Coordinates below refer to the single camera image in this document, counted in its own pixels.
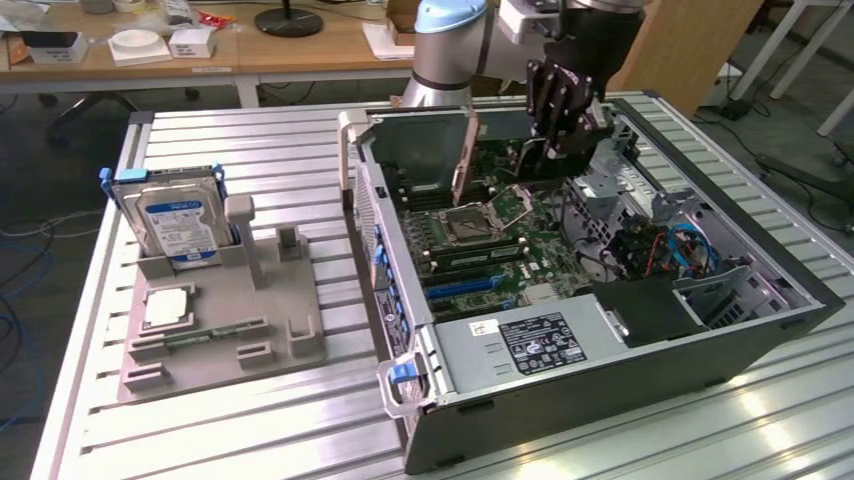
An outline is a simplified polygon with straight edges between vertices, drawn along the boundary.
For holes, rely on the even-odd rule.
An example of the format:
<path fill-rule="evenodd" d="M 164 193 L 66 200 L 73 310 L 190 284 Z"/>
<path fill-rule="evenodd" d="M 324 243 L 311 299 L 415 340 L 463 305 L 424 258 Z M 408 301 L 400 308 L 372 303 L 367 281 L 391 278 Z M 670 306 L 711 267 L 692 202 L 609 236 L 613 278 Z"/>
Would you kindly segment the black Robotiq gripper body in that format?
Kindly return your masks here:
<path fill-rule="evenodd" d="M 557 1 L 559 28 L 545 58 L 592 80 L 597 98 L 620 70 L 645 19 L 643 1 Z"/>

